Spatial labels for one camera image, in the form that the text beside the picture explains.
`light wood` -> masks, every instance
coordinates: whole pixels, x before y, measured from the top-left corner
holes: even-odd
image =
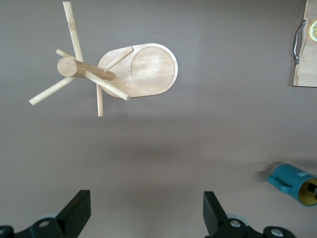
[[[111,84],[130,94],[143,97],[163,93],[175,82],[178,66],[174,54],[165,46],[148,43],[132,46],[134,51],[111,68]],[[110,51],[100,60],[98,67],[105,68],[127,49]],[[104,88],[111,96],[118,97]]]
[[[102,68],[68,57],[58,61],[57,69],[65,77],[84,78],[86,71],[90,71],[102,79],[112,80],[114,78],[111,71],[105,73]]]
[[[63,5],[64,5],[65,15],[66,15],[69,33],[70,33],[71,41],[73,43],[76,59],[79,61],[84,61],[83,54],[81,52],[81,48],[79,44],[77,28],[75,25],[74,14],[71,7],[71,3],[69,1],[64,1]]]
[[[309,36],[311,24],[317,20],[317,0],[307,0],[304,12],[306,25],[302,32],[300,63],[295,66],[294,86],[317,87],[317,42]]]
[[[97,86],[97,108],[98,108],[98,116],[104,116],[104,106],[103,106],[103,88],[96,84]]]
[[[34,98],[30,99],[29,102],[32,105],[35,105],[35,104],[39,103],[40,101],[42,101],[45,98],[47,98],[49,95],[52,95],[57,90],[61,89],[62,87],[66,86],[67,84],[72,82],[74,79],[75,78],[70,78],[70,77],[62,79],[60,82],[54,84],[53,86],[51,86],[47,90],[43,91],[42,93],[38,94]]]
[[[122,61],[124,58],[126,58],[132,52],[134,52],[133,47],[128,48],[125,52],[123,52],[121,55],[119,55],[114,61],[112,61],[106,67],[104,67],[104,72],[107,72],[108,70],[110,70],[112,67],[114,67],[120,61]]]
[[[69,53],[66,53],[66,52],[64,52],[64,51],[62,51],[62,50],[60,50],[60,49],[57,49],[57,50],[56,50],[56,54],[58,54],[58,55],[60,55],[60,56],[63,56],[63,57],[71,58],[71,59],[73,59],[73,60],[76,59],[74,56],[72,56],[72,55],[70,55]]]
[[[116,96],[128,101],[130,98],[130,95],[123,92],[122,90],[118,89],[117,87],[113,86],[108,80],[103,80],[102,78],[98,77],[97,75],[87,71],[85,74],[85,77],[90,79],[91,81],[95,82],[99,86],[105,88],[106,90],[109,90]]]

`wooden cutting board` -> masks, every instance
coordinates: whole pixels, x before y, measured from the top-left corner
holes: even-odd
[[[309,36],[311,25],[317,20],[317,0],[307,0],[299,49],[299,64],[295,67],[293,86],[317,87],[317,42]]]

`screw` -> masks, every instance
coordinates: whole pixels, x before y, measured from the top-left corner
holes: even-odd
[[[240,222],[238,222],[237,220],[232,220],[230,224],[235,228],[239,228],[241,226]]]
[[[276,229],[276,228],[272,229],[271,233],[275,235],[276,237],[283,237],[284,235],[283,232],[281,232],[279,229]]]
[[[48,221],[42,221],[41,223],[39,223],[39,227],[46,227],[48,224]]]

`lemon slice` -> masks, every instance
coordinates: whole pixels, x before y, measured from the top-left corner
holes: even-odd
[[[317,42],[317,21],[311,25],[311,28],[309,29],[309,36],[313,41]]]

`blue plastic object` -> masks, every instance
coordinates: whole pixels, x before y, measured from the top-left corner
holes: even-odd
[[[317,204],[317,177],[289,164],[278,166],[268,182],[305,206]]]

